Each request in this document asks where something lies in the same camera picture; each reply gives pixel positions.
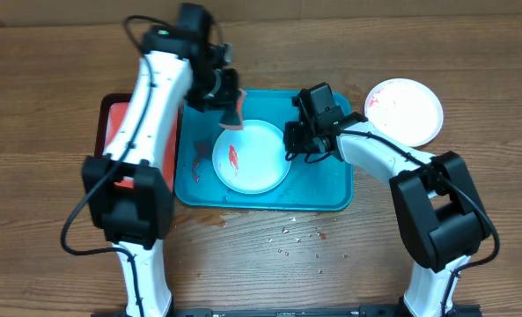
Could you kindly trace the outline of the white plate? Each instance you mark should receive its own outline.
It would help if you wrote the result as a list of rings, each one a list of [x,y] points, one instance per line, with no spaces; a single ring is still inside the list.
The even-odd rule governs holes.
[[[364,102],[364,114],[380,132],[410,147],[432,141],[444,123],[437,95],[408,78],[388,79],[372,88]]]

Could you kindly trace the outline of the light blue plate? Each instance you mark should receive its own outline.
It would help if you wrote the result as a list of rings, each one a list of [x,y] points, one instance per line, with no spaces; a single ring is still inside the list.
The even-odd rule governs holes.
[[[276,188],[288,175],[283,132],[261,120],[243,121],[241,130],[223,131],[213,146],[215,173],[228,188],[261,194]]]

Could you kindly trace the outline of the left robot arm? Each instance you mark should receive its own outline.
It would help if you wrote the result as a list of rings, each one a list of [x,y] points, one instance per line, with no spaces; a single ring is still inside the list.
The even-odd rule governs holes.
[[[173,217],[173,192],[163,169],[180,105],[219,111],[221,124],[238,128],[245,94],[231,67],[231,44],[210,42],[216,21],[203,6],[182,4],[175,25],[148,18],[151,27],[141,40],[130,31],[133,20],[125,18],[122,27],[140,55],[136,87],[112,139],[85,159],[85,197],[71,214],[89,208],[94,226],[112,244],[107,252],[119,257],[128,297],[119,314],[167,316],[172,293],[163,240]]]

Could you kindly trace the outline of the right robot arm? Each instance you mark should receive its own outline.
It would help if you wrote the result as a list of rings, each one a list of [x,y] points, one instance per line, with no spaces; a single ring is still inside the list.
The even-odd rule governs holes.
[[[286,122],[286,158],[311,155],[358,166],[391,190],[404,247],[414,260],[408,289],[395,305],[365,305],[357,316],[479,316],[478,305],[452,301],[461,273],[493,261],[500,239],[463,158],[435,156],[380,132],[364,115],[345,114],[327,83],[292,97],[298,119]]]

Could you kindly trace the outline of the green and orange sponge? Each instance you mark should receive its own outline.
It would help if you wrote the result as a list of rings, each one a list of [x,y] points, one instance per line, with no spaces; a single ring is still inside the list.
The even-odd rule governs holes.
[[[243,123],[243,104],[246,99],[246,92],[239,89],[238,97],[233,104],[225,109],[220,118],[219,126],[227,130],[242,130]]]

